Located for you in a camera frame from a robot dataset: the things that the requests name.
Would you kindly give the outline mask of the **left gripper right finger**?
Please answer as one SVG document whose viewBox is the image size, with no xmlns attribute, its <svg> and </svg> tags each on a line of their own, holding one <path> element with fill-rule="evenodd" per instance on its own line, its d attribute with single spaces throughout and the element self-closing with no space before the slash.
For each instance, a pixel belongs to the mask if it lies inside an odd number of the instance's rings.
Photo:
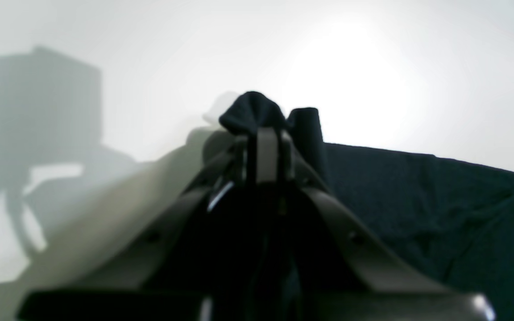
<svg viewBox="0 0 514 321">
<path fill-rule="evenodd" d="M 257 132 L 257 186 L 298 275 L 292 321 L 494 321 L 488 299 L 417 272 L 330 194 L 291 136 Z"/>
</svg>

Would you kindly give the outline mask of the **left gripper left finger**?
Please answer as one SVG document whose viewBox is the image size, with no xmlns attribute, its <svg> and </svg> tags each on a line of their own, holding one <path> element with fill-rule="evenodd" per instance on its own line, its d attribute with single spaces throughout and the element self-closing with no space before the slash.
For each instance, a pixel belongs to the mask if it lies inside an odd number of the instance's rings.
<svg viewBox="0 0 514 321">
<path fill-rule="evenodd" d="M 17 317 L 21 321 L 210 321 L 210 295 L 155 290 L 145 283 L 160 272 L 163 255 L 188 220 L 212 210 L 229 188 L 245 182 L 254 148 L 254 138 L 235 136 L 160 218 L 86 278 L 92 287 L 35 291 L 26 297 Z"/>
</svg>

